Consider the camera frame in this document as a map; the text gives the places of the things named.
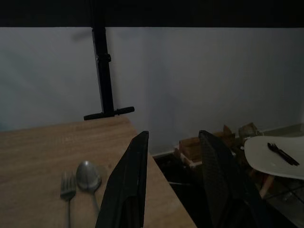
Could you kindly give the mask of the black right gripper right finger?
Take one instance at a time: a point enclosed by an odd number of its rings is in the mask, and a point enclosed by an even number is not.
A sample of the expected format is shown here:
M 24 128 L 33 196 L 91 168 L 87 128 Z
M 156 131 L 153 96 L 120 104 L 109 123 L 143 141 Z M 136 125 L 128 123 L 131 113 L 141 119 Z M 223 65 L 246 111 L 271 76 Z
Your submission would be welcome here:
M 255 186 L 230 149 L 201 130 L 203 184 L 215 228 L 272 228 L 273 222 Z

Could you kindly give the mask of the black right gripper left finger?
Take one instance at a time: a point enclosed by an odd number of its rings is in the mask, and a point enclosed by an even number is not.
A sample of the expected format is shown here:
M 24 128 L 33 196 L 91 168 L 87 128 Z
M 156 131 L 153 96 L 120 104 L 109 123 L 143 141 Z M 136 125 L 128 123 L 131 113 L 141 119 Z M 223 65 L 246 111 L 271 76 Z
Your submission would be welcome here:
M 149 132 L 135 136 L 112 171 L 96 228 L 142 228 L 144 225 Z

